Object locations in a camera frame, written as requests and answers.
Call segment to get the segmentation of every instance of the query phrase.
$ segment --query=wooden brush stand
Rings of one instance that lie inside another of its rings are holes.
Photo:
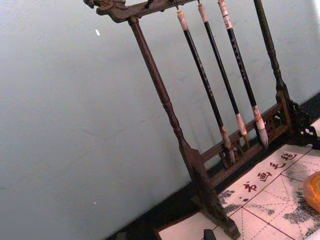
[[[194,0],[177,0],[176,3],[178,5],[183,5],[192,1]],[[229,136],[235,154],[235,163],[231,163],[226,154],[227,149],[222,141],[204,153],[200,153],[197,149],[191,148],[187,143],[179,125],[178,118],[175,115],[166,87],[139,25],[139,18],[142,16],[159,11],[163,12],[165,9],[174,7],[175,4],[172,1],[167,0],[149,0],[148,2],[131,6],[126,6],[124,0],[84,0],[84,2],[91,8],[97,6],[96,12],[98,15],[109,15],[116,23],[126,21],[129,23],[160,101],[178,139],[182,158],[189,175],[196,186],[197,196],[204,213],[215,224],[220,225],[232,239],[238,238],[240,236],[238,228],[235,222],[227,217],[222,205],[219,203],[214,187],[242,165],[250,161],[252,157],[259,152],[264,151],[264,147],[258,140],[251,141],[250,147],[243,146],[240,141],[242,135],[240,131],[237,130]],[[282,80],[281,71],[276,58],[276,51],[274,49],[261,0],[254,0],[254,4],[266,50],[276,79],[277,103],[262,113],[269,142],[272,143],[282,134],[287,133],[291,136],[292,141],[295,144],[302,146],[312,144],[314,149],[320,149],[320,138],[318,138],[314,127],[310,126],[311,120],[309,116],[301,111],[298,104],[290,99],[287,86]],[[249,122],[245,127],[248,132],[253,129],[255,129],[256,132],[258,131],[254,120]],[[222,159],[224,169],[209,177],[204,164],[218,155]]]

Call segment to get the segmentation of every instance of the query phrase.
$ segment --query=pale blue wall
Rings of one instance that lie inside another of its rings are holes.
[[[315,5],[263,2],[283,79],[301,103],[320,91]],[[216,1],[203,3],[248,122],[252,111],[220,10]],[[228,6],[265,111],[275,103],[275,80],[254,3]],[[236,120],[197,4],[182,8],[232,132]],[[140,23],[187,141],[207,150],[220,134],[176,10]],[[0,34],[2,240],[99,240],[190,181],[127,23],[96,15],[81,0],[15,0],[0,3]]]

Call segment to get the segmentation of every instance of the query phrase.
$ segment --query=ink stain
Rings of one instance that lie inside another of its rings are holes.
[[[297,207],[293,212],[286,213],[283,218],[288,220],[291,224],[299,224],[311,219],[313,221],[313,226],[309,227],[305,234],[305,236],[308,237],[320,229],[320,215],[315,209],[309,206],[301,189],[297,190],[295,195]]]
[[[268,216],[271,216],[275,213],[275,210],[273,209],[269,209],[269,208],[266,208],[262,205],[258,205],[258,204],[249,204],[247,205],[249,208],[255,208],[255,209],[259,209],[261,212],[264,212],[264,213],[267,213]]]
[[[230,204],[230,205],[224,207],[223,209],[224,209],[225,213],[228,214],[228,213],[230,213],[232,211],[237,210],[238,208],[241,208],[241,205]]]
[[[291,168],[289,168],[286,172],[285,172],[289,177],[292,177],[294,172],[292,171]]]
[[[235,193],[235,191],[233,191],[233,190],[226,190],[226,191],[222,192],[222,193],[218,196],[220,203],[221,203],[221,204],[226,204],[225,199],[230,198],[231,195],[234,194],[234,193]]]

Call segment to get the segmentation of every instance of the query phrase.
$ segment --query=dark base piece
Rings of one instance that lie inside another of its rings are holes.
[[[231,218],[229,218],[229,222],[227,226],[226,227],[222,226],[222,228],[225,234],[227,234],[233,240],[236,240],[241,235],[235,221],[233,221]]]
[[[214,231],[211,229],[205,229],[203,231],[203,240],[217,240]]]
[[[309,115],[300,109],[299,105],[290,101],[293,115],[294,137],[290,141],[292,144],[305,146],[312,145],[313,149],[320,150],[320,138],[317,136],[316,129],[311,124]]]
[[[116,240],[128,240],[127,239],[127,233],[125,232],[119,232],[116,236]]]

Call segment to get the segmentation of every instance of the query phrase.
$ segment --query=brush holder top bar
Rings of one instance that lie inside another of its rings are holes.
[[[184,5],[196,0],[176,0],[178,5]],[[141,18],[142,16],[163,12],[166,9],[176,7],[173,1],[169,0],[149,0],[126,6],[125,0],[83,0],[90,8],[97,6],[98,15],[109,15],[116,23],[127,21],[131,17]]]

